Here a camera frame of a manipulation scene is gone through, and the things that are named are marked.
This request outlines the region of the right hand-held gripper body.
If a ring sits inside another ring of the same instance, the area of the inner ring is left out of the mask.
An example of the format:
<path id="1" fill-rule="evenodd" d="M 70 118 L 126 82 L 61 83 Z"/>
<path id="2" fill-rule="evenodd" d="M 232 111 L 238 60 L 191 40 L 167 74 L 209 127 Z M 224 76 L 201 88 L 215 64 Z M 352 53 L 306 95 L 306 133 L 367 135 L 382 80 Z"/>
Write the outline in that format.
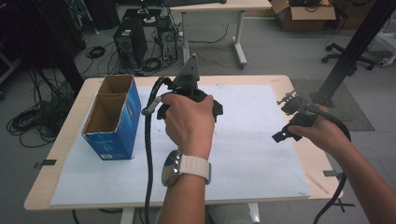
<path id="1" fill-rule="evenodd" d="M 275 133 L 272 138 L 277 142 L 286 140 L 287 138 L 293 138 L 295 141 L 301 139 L 300 135 L 291 133 L 289 126 L 312 126 L 315 122 L 316 115 L 313 112 L 309 112 L 307 107 L 308 103 L 300 96 L 296 90 L 287 92 L 285 96 L 276 102 L 278 105 L 282 105 L 281 110 L 287 115 L 292 115 L 292 119 L 287 125 L 285 125 L 281 131 Z"/>

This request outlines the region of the person's right hand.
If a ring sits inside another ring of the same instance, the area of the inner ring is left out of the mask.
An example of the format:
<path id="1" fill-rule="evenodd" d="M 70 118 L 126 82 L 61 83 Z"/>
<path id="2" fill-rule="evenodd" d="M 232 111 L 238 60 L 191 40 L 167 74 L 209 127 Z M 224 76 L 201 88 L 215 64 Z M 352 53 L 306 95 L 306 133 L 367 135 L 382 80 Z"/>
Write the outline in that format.
<path id="1" fill-rule="evenodd" d="M 291 133 L 308 138 L 316 147 L 326 151 L 334 157 L 339 156 L 351 146 L 351 142 L 342 130 L 330 120 L 318 115 L 310 127 L 291 125 Z"/>

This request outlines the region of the person's left hand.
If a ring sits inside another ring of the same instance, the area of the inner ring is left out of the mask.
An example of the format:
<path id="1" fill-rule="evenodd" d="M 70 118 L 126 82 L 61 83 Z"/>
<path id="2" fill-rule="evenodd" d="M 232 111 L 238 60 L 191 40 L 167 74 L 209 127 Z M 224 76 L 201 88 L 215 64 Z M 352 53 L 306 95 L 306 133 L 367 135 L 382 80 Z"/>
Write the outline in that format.
<path id="1" fill-rule="evenodd" d="M 166 93 L 162 102 L 169 105 L 165 112 L 165 130 L 178 150 L 207 160 L 215 128 L 213 96 L 207 95 L 197 103 L 182 95 Z"/>

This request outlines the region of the open computer case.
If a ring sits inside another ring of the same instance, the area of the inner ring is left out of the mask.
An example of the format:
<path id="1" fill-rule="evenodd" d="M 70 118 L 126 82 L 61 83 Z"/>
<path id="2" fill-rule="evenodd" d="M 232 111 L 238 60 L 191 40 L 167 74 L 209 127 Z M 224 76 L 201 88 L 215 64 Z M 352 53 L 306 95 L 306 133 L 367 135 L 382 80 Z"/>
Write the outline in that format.
<path id="1" fill-rule="evenodd" d="M 177 37 L 170 17 L 158 17 L 156 28 L 163 59 L 168 62 L 175 60 L 177 58 Z"/>

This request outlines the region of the dark grey floor mat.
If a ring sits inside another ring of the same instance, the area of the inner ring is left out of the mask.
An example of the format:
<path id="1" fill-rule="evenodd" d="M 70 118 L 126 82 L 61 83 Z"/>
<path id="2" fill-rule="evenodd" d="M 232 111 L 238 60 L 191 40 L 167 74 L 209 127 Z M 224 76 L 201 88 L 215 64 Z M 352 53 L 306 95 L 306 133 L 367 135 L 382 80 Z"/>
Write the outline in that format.
<path id="1" fill-rule="evenodd" d="M 298 95 L 308 103 L 312 103 L 310 94 L 319 90 L 323 80 L 292 79 L 291 83 Z M 350 131 L 373 132 L 375 130 L 344 83 L 336 90 L 332 102 L 333 106 L 329 108 L 330 113 L 340 119 Z"/>

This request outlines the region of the black tape strip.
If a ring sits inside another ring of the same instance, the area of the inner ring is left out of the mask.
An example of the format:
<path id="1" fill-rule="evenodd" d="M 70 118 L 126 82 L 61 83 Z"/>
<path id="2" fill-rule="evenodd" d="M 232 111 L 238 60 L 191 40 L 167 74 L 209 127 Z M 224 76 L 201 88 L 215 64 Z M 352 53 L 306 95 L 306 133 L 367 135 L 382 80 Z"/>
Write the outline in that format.
<path id="1" fill-rule="evenodd" d="M 336 177 L 337 179 L 341 179 L 342 178 L 342 176 L 344 175 L 344 173 L 338 173 L 338 172 L 336 172 L 335 170 L 328 170 L 328 171 L 323 171 L 323 174 L 326 176 L 326 177 Z"/>
<path id="2" fill-rule="evenodd" d="M 43 166 L 52 166 L 56 164 L 57 160 L 43 160 L 34 165 L 35 169 L 41 169 Z"/>

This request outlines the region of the black computer tower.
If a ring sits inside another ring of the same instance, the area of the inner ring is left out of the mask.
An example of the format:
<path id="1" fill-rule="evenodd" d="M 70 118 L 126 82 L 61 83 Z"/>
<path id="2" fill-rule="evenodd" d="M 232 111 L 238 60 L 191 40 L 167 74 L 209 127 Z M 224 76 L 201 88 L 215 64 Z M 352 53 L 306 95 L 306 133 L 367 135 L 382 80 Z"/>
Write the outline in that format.
<path id="1" fill-rule="evenodd" d="M 135 17 L 124 19 L 113 39 L 122 66 L 140 68 L 148 49 L 142 21 Z"/>

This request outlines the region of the white table mat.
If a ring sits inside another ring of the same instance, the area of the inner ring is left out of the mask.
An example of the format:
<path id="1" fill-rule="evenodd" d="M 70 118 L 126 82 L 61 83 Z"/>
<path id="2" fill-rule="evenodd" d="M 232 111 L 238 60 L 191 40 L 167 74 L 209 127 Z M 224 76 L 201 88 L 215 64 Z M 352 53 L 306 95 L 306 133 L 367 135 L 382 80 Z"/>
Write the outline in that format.
<path id="1" fill-rule="evenodd" d="M 209 161 L 208 203 L 274 199 L 305 199 L 311 192 L 291 140 L 273 140 L 285 124 L 269 85 L 204 85 L 203 91 L 223 106 L 218 117 Z M 153 206 L 163 202 L 163 163 L 175 144 L 164 123 L 151 122 L 153 165 L 147 166 L 144 129 L 135 136 L 133 156 L 103 161 L 82 137 L 77 137 L 50 201 L 53 207 L 96 205 Z"/>

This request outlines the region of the black keyboard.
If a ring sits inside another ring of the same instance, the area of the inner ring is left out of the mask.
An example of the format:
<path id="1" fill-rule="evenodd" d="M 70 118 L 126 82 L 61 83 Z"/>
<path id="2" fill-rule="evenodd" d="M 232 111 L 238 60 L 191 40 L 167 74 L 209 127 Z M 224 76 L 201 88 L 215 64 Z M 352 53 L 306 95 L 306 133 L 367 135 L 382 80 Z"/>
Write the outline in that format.
<path id="1" fill-rule="evenodd" d="M 221 0 L 163 0 L 165 7 L 184 7 L 220 3 Z"/>

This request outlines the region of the wooden desk with white legs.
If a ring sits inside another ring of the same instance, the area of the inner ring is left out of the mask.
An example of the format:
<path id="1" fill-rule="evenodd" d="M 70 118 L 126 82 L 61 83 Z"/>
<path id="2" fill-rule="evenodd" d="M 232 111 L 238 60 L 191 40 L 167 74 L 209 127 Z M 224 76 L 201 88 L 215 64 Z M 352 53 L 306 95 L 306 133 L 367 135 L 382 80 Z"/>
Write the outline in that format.
<path id="1" fill-rule="evenodd" d="M 233 37 L 233 46 L 236 55 L 239 60 L 240 69 L 243 69 L 248 61 L 246 59 L 245 53 L 241 47 L 240 40 L 243 31 L 243 24 L 245 13 L 248 10 L 268 10 L 272 6 L 269 0 L 216 0 L 215 3 L 198 4 L 192 5 L 190 0 L 180 0 L 184 1 L 183 6 L 167 6 L 172 12 L 181 13 L 182 22 L 182 52 L 183 52 L 183 62 L 185 63 L 191 56 L 189 49 L 189 39 L 187 35 L 187 18 L 188 14 L 202 14 L 214 20 L 221 20 L 226 17 L 233 18 L 237 24 L 236 33 Z"/>

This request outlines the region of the black office chair base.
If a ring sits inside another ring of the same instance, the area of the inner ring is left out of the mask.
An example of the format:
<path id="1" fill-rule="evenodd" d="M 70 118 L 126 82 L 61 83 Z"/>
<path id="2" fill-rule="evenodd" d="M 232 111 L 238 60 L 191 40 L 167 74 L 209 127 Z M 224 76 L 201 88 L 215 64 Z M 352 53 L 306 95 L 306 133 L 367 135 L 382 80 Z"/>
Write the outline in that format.
<path id="1" fill-rule="evenodd" d="M 321 59 L 322 63 L 327 63 L 330 59 L 340 59 L 343 56 L 346 56 L 346 59 L 350 63 L 353 63 L 350 68 L 350 71 L 352 73 L 358 70 L 357 62 L 367 63 L 367 70 L 373 70 L 377 64 L 377 61 L 362 55 L 357 56 L 353 53 L 350 53 L 348 50 L 336 43 L 331 43 L 330 45 L 327 45 L 325 47 L 325 50 L 327 51 L 327 54 Z"/>

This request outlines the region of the open blue cardboard box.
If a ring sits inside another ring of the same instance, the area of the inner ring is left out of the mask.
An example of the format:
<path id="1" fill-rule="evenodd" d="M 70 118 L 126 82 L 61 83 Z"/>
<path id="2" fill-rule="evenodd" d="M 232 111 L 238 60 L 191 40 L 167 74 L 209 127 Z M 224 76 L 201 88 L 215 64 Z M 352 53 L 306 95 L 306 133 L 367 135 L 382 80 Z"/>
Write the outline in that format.
<path id="1" fill-rule="evenodd" d="M 94 97 L 81 134 L 102 160 L 130 160 L 140 111 L 134 77 L 106 76 Z"/>

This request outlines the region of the black metal stand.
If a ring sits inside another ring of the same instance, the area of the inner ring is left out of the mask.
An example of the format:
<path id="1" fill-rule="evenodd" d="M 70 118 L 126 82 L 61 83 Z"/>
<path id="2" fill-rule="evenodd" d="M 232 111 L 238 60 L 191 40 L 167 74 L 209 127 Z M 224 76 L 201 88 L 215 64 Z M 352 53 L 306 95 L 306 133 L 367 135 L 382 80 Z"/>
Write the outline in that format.
<path id="1" fill-rule="evenodd" d="M 362 55 L 395 9 L 396 0 L 376 0 L 346 50 L 357 56 Z M 319 90 L 310 94 L 312 103 L 332 107 L 332 97 L 348 76 L 352 64 L 346 56 L 340 58 Z"/>

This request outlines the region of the brown cardboard box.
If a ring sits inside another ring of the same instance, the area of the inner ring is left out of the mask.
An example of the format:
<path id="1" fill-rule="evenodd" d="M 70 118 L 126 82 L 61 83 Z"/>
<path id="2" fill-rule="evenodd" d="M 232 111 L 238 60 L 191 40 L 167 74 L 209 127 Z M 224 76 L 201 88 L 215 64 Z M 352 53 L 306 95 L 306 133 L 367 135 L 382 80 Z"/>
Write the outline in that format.
<path id="1" fill-rule="evenodd" d="M 269 0 L 269 3 L 282 31 L 322 31 L 327 21 L 335 20 L 330 0 Z"/>

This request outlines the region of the white table leg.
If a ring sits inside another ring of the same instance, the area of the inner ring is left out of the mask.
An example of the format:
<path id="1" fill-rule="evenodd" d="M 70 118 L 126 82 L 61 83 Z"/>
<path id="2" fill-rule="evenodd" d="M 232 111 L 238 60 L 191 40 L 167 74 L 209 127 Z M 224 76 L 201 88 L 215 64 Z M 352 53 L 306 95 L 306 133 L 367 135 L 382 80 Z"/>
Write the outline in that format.
<path id="1" fill-rule="evenodd" d="M 122 210 L 120 224 L 134 224 L 134 207 L 126 207 Z"/>
<path id="2" fill-rule="evenodd" d="M 249 213 L 254 224 L 261 224 L 261 216 L 257 203 L 248 204 Z"/>

